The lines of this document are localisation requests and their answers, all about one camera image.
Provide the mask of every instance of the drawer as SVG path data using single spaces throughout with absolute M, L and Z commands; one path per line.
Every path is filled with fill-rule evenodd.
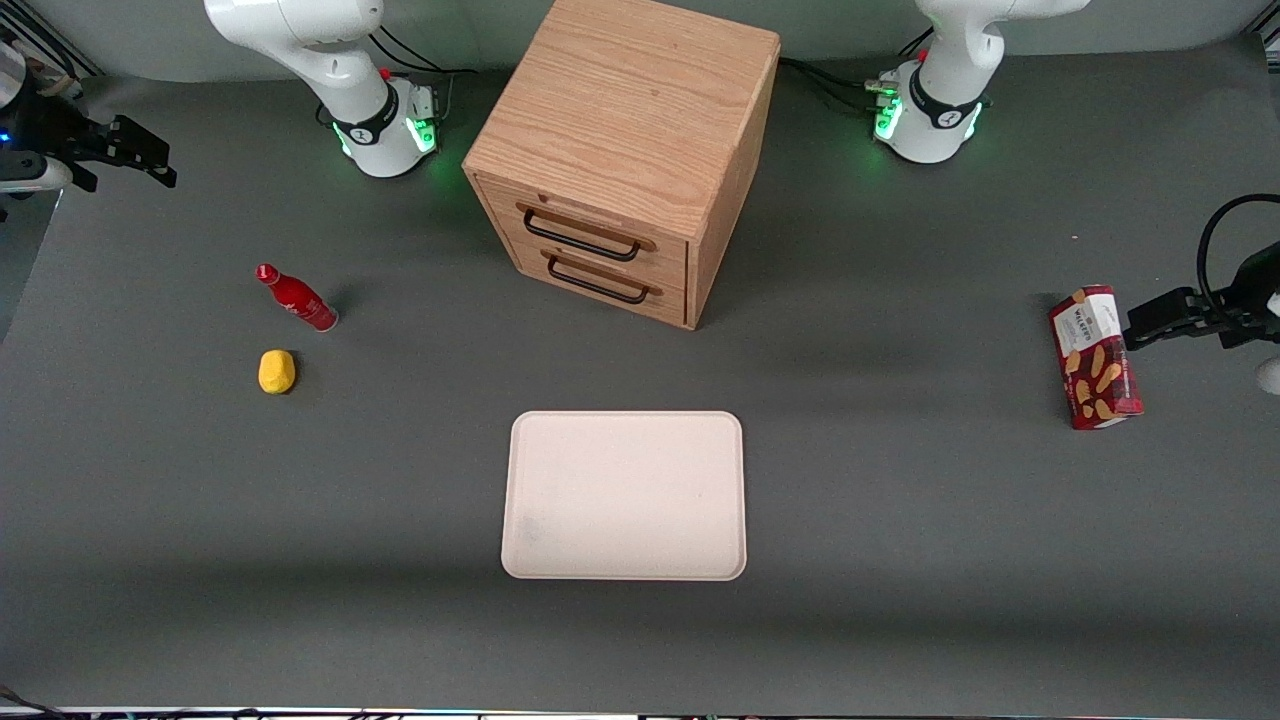
M 663 323 L 685 324 L 684 288 L 622 275 L 545 241 L 518 242 L 513 251 L 520 272 L 531 278 Z
M 687 243 L 637 237 L 591 219 L 584 210 L 550 206 L 535 192 L 481 179 L 489 209 L 511 245 L 557 250 L 562 256 L 608 268 L 613 274 L 685 287 Z

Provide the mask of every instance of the drawer handle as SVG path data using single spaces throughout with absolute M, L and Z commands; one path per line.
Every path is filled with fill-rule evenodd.
M 585 250 L 588 252 L 591 252 L 593 255 L 599 255 L 600 258 L 608 258 L 609 260 L 617 260 L 618 263 L 630 263 L 631 260 L 635 260 L 636 259 L 636 254 L 640 252 L 640 243 L 639 242 L 632 242 L 631 243 L 631 250 L 628 250 L 626 252 L 617 252 L 617 251 L 613 251 L 613 250 L 607 250 L 604 247 L 596 247 L 596 246 L 591 245 L 590 242 L 582 242 L 581 240 L 573 240 L 572 237 L 570 237 L 567 234 L 561 234 L 561 233 L 554 232 L 554 231 L 540 228 L 540 227 L 538 227 L 538 225 L 534 224 L 534 217 L 535 215 L 534 215 L 534 209 L 532 208 L 525 210 L 525 229 L 529 231 L 529 232 L 531 232 L 531 233 L 534 233 L 534 234 L 536 234 L 538 237 L 545 237 L 547 240 L 552 240 L 552 241 L 559 242 L 561 245 L 567 245 L 570 247 L 576 247 L 579 250 Z
M 550 273 L 550 275 L 558 281 L 567 282 L 568 284 L 576 284 L 582 290 L 590 290 L 591 292 L 598 292 L 605 297 L 612 297 L 618 302 L 626 302 L 627 305 L 640 305 L 641 302 L 644 302 L 645 297 L 649 297 L 648 286 L 640 287 L 640 295 L 622 295 L 618 291 L 609 290 L 607 287 L 600 287 L 595 283 L 575 278 L 573 275 L 566 275 L 564 273 L 556 269 L 556 263 L 558 260 L 559 258 L 557 258 L 556 255 L 552 255 L 547 259 L 547 272 Z

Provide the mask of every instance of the red bottle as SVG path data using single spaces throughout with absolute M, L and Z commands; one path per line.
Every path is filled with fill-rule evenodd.
M 276 270 L 271 265 L 257 266 L 257 279 L 271 288 L 271 295 L 285 310 L 302 318 L 312 328 L 325 332 L 338 324 L 338 314 L 307 287 L 307 283 Z

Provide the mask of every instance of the yellow object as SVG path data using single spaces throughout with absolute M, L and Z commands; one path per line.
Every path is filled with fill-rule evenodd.
M 262 361 L 257 365 L 257 384 L 262 387 L 262 392 L 271 395 L 288 392 L 297 377 L 293 356 L 288 351 L 268 350 L 262 354 Z

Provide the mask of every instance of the cracker box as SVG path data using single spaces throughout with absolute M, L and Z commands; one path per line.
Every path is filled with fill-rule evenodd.
M 1075 291 L 1048 314 L 1071 427 L 1097 430 L 1142 415 L 1111 286 Z

